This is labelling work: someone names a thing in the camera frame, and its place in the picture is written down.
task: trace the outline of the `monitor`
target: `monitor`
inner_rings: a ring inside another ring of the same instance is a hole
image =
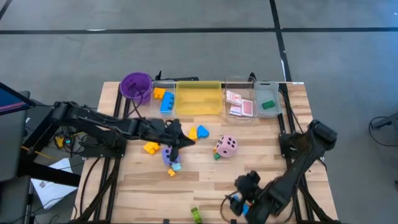
[[[0,115],[33,108],[36,104],[0,82]]]

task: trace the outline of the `concrete floor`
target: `concrete floor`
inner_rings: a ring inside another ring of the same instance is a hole
[[[395,1],[277,0],[276,5],[283,28],[398,27]],[[269,1],[260,0],[13,0],[0,21],[0,30],[273,26]],[[368,123],[398,111],[398,33],[283,33],[283,38],[292,80],[305,82],[314,118],[339,133],[326,163],[340,220],[396,223],[398,148],[372,141]],[[46,104],[75,100],[96,106],[103,82],[133,71],[201,80],[255,72],[261,80],[284,81],[273,32],[0,35],[0,46],[1,81],[30,90]],[[382,142],[398,142],[391,128],[374,134]],[[38,221],[60,215],[58,222],[66,222],[74,199],[69,195],[42,211]]]

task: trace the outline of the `wooden tabletop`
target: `wooden tabletop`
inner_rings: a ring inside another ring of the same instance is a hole
[[[118,82],[104,83],[98,105],[99,112],[113,114],[118,85]],[[287,83],[287,87],[292,108],[305,131],[312,120],[305,86]],[[282,103],[282,106],[286,130],[289,132],[285,105]],[[139,112],[143,116],[149,117],[155,114],[151,113],[152,110],[154,108],[150,106],[139,107]],[[165,218],[170,219],[171,223],[193,223],[190,212],[193,207],[198,207],[204,223],[225,223],[220,216],[220,203],[224,195],[236,190],[234,180],[239,175],[256,170],[261,177],[259,186],[264,187],[269,181],[286,171],[285,159],[280,154],[277,140],[280,133],[277,118],[256,118],[250,126],[233,125],[226,122],[224,111],[223,109],[218,116],[181,118],[182,129],[186,135],[192,126],[197,127],[201,124],[209,130],[210,135],[207,139],[197,141],[194,146],[180,150],[182,169],[176,172],[174,177],[168,175],[169,168],[164,165],[160,151],[152,156],[142,148],[146,142],[129,141],[126,155],[121,160],[112,223],[162,223]],[[239,148],[233,157],[215,161],[213,148],[222,134],[234,136],[238,140]],[[92,158],[85,162],[75,201],[77,208],[80,204],[84,179],[94,161],[95,159]],[[104,159],[101,159],[97,163],[88,179],[83,208],[90,204],[98,192],[103,161]],[[327,215],[337,219],[323,165],[315,162],[305,175],[309,191],[319,206]],[[307,218],[301,194],[299,194],[299,200],[303,218]],[[108,194],[105,195],[102,204],[102,219],[105,217],[107,203]],[[267,222],[284,221],[289,216],[291,204],[278,217],[270,216]],[[228,219],[236,218],[229,210],[228,202],[225,203],[223,213]],[[295,222],[294,215],[290,222]],[[245,223],[245,219],[239,217],[238,223]]]

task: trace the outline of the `clear plastic container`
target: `clear plastic container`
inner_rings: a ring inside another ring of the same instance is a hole
[[[256,91],[259,118],[275,118],[282,112],[279,100],[279,84],[277,82],[256,82],[254,89]],[[271,100],[275,103],[275,106],[264,109],[262,104]]]
[[[176,115],[219,114],[222,107],[221,82],[177,82],[175,89]]]
[[[225,90],[224,90],[224,102],[225,102],[225,113],[226,121],[229,124],[251,124],[255,118],[259,116],[256,104],[256,92],[254,90],[254,84],[256,80],[253,77],[228,77],[225,80]],[[253,116],[237,116],[231,114],[229,111],[231,103],[226,101],[226,93],[231,91],[242,96],[242,100],[250,100],[253,102]]]
[[[153,88],[163,88],[166,92],[171,92],[174,94],[174,105],[173,110],[169,114],[163,114],[160,112],[160,107],[162,106],[162,100],[154,98],[154,91],[150,95],[150,116],[153,118],[163,118],[163,119],[174,119],[175,116],[175,81],[173,80],[154,80]]]

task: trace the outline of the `purple bowl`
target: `purple bowl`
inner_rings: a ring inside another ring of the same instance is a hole
[[[152,79],[144,72],[128,74],[120,83],[120,92],[135,103],[146,104],[150,101],[152,93]]]

